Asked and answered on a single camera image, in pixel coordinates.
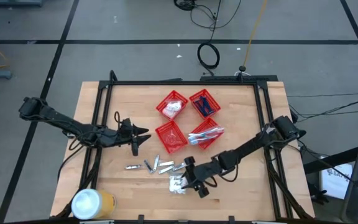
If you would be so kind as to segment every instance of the wooden table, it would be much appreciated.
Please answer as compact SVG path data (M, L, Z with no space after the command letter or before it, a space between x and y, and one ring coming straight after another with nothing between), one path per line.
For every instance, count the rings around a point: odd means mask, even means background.
M78 99L74 118L82 123L90 123L94 110L98 82L84 82ZM224 134L207 150L197 146L185 146L169 155L155 134L155 128L167 120L158 113L155 106L172 90L185 97L206 88L221 105L221 110L213 119L225 128ZM288 101L282 82L269 82L269 95L274 117L290 117ZM99 123L103 112L105 93L101 103ZM262 100L264 116L265 103ZM104 189L117 198L116 210L111 214L116 220L136 220L139 214L146 220L227 220L234 215L236 220L274 220L272 199L268 182L263 150L259 149L245 157L239 164L239 176L233 183L216 178L217 188L209 187L210 195L199 198L198 193L188 189L185 195L171 194L168 189L168 174L149 174L148 170L125 170L130 164L143 164L147 159L152 165L157 154L165 161L183 162L194 156L197 164L209 162L210 157L221 151L234 149L260 131L254 89L252 86L186 86L186 85L119 85L112 89L107 125L117 128L114 112L119 111L121 119L130 118L137 126L149 128L152 137L139 148L139 156L134 157L130 146L103 149L97 189ZM175 121L183 134L192 131L203 120L188 104ZM67 150L65 157L72 151ZM51 215L56 215L70 201L78 189L85 150L75 156L62 169L53 201ZM286 147L282 151L283 165L288 188L300 205L314 216L300 153ZM279 188L281 214L285 217L282 194Z

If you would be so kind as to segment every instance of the plastic bag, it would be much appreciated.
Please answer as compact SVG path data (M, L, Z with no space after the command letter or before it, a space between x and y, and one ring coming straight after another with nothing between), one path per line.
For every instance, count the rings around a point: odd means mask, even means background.
M173 118L181 109L180 100L169 101L166 107L162 110L162 113L167 115L169 118Z
M187 184L185 177L181 177L183 174L171 173L169 175L169 191L173 194L185 194L186 189L182 189Z
M201 144L210 139L217 138L223 132L224 128L220 126L215 126L212 128L208 128L200 133L190 133L188 139L191 145L196 145Z

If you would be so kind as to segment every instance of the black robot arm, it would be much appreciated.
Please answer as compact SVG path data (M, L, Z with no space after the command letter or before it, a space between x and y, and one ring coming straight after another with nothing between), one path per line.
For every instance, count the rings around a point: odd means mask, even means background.
M26 121L45 122L63 130L66 135L76 136L79 142L86 147L113 147L123 144L132 145L132 154L138 155L139 146L151 135L139 136L149 130L138 128L131 124L129 118L119 122L119 129L112 130L105 126L83 124L61 114L40 98L24 98L20 117Z
M210 187L217 187L214 175L218 175L224 179L224 175L234 171L236 167L238 168L238 164L245 156L248 156L261 147L281 150L289 142L302 137L304 134L305 131L296 128L287 116L280 116L271 123L265 125L263 130L256 134L254 138L239 146L237 149L224 151L213 156L211 162L195 166L194 158L187 157L185 159L186 172L183 174L183 177L187 180L187 185L182 188L193 188L198 191L199 196L203 198L209 194L205 184ZM275 171L272 161L268 161L267 167L269 176L273 178L278 187L282 190L284 197L288 199L297 215L300 218L312 219L313 217L308 215L302 209L291 192L285 187L285 184L281 181L280 176ZM207 179L212 179L214 184L207 182Z

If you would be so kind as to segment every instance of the red plastic basket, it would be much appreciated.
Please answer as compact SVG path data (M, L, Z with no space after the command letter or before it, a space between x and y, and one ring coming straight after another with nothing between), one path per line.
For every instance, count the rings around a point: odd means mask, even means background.
M174 121L158 127L155 132L169 154L187 145L187 140Z
M214 110L214 113L211 113L207 116L204 116L199 109L197 108L197 106L195 105L195 101L200 99L201 96L204 96L206 98L206 100L208 101L208 104L210 105L211 109ZM204 118L207 119L210 116L216 114L216 112L218 112L221 109L221 106L218 105L218 103L216 102L216 100L211 96L211 94L209 94L209 92L206 89L203 89L199 92L197 92L196 94L194 94L193 96L191 96L190 98L191 104L194 106L194 108L196 108L196 111L198 112L198 114Z
M191 133L200 133L204 130L207 130L208 128L213 128L215 126L218 126L218 124L212 118L207 118L204 122L202 122L199 126L197 126L197 128L192 130ZM212 142L214 142L222 134L223 133L220 133L216 138L202 142L201 144L198 144L198 146L202 149L206 149L210 144L212 144Z
M181 109L174 115L174 117L170 118L168 117L167 115L163 114L162 113L162 110L164 110L164 108L167 106L168 102L171 101L171 100L180 100L181 101ZM175 90L172 90L172 92L170 92L168 94L168 96L166 96L159 105L157 105L155 107L156 110L158 110L164 117L166 117L167 119L169 120L173 120L175 119L178 114L183 110L185 109L185 106L187 104L188 100L182 96L181 94L179 94L177 91Z

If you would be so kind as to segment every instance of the yellow cup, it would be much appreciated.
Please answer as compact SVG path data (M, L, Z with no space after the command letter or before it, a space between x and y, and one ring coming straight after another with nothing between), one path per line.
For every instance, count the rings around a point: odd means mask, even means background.
M109 216L116 207L116 199L103 190L84 189L73 198L71 210L81 220Z

